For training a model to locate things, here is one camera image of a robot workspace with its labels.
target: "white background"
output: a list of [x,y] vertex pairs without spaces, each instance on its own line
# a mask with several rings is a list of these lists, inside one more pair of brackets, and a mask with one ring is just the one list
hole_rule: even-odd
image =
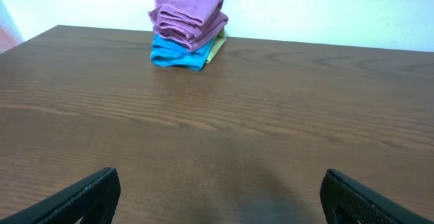
[[[154,0],[3,0],[22,36],[57,24],[151,30]],[[434,0],[225,0],[226,31],[250,37],[434,51]]]

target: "purple cloth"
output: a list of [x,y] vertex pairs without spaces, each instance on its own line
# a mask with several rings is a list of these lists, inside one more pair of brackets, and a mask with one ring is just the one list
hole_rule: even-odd
[[223,0],[155,0],[156,8],[149,17],[161,38],[194,52],[227,24],[228,16],[220,12],[222,5]]
[[198,26],[204,25],[222,6],[223,0],[155,0],[160,16]]

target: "green towel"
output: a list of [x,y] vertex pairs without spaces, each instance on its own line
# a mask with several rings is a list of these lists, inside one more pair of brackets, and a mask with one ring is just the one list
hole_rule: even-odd
[[210,54],[208,54],[208,57],[206,58],[206,63],[211,63],[212,59],[215,57],[219,49],[222,47],[223,43],[226,41],[226,35],[224,34],[224,29],[221,29],[220,32],[217,34],[216,39],[214,40],[214,44],[211,47]]

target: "wood surface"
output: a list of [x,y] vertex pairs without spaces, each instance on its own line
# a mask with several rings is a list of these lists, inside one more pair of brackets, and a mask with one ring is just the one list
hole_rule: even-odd
[[228,38],[203,71],[153,34],[57,26],[0,55],[0,218],[106,166],[113,223],[325,223],[335,168],[434,219],[434,54]]

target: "blue towel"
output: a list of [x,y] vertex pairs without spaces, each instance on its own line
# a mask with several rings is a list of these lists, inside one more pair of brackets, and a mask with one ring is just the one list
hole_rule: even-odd
[[215,38],[211,39],[202,48],[190,53],[175,41],[163,39],[155,35],[151,46],[151,61],[161,67],[182,65],[195,71],[200,71],[205,65],[214,40]]

